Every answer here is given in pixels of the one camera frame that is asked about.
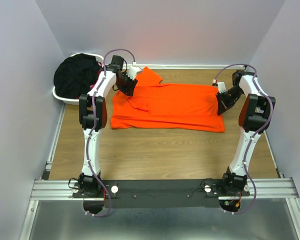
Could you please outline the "orange t-shirt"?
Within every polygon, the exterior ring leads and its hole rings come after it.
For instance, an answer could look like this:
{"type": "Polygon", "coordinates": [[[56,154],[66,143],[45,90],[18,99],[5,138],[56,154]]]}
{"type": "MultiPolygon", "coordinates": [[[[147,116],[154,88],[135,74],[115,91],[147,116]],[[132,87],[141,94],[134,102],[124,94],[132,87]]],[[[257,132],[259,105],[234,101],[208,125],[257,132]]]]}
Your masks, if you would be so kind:
{"type": "Polygon", "coordinates": [[[119,91],[112,98],[111,128],[225,132],[223,118],[217,114],[216,87],[162,83],[163,79],[148,67],[136,79],[133,96],[119,91]]]}

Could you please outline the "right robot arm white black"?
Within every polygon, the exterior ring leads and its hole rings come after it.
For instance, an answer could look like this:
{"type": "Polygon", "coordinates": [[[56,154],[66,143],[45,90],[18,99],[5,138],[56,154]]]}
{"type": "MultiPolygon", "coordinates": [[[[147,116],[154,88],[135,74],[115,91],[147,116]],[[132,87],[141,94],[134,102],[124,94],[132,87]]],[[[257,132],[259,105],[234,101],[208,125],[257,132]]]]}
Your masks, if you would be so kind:
{"type": "Polygon", "coordinates": [[[217,87],[215,96],[219,116],[232,108],[242,95],[245,96],[238,117],[238,146],[220,183],[220,191],[226,196],[231,196],[236,192],[243,192],[247,186],[251,158],[258,140],[270,125],[276,99],[264,92],[255,73],[245,70],[236,70],[232,74],[230,89],[226,89],[225,83],[218,81],[216,77],[212,85],[217,87]]]}

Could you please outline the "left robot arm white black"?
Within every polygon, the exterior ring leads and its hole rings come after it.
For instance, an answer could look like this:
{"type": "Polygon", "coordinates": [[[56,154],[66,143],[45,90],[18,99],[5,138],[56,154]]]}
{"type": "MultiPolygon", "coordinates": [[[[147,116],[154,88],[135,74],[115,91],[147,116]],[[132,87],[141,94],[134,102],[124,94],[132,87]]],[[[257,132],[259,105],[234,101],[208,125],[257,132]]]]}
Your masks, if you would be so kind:
{"type": "Polygon", "coordinates": [[[108,120],[106,97],[113,86],[131,97],[138,83],[137,75],[142,69],[134,59],[130,67],[123,70],[125,59],[113,55],[109,64],[102,64],[100,74],[92,89],[79,97],[79,123],[84,134],[84,160],[78,187],[89,197],[97,197],[105,187],[101,183],[99,161],[102,131],[108,120]]]}

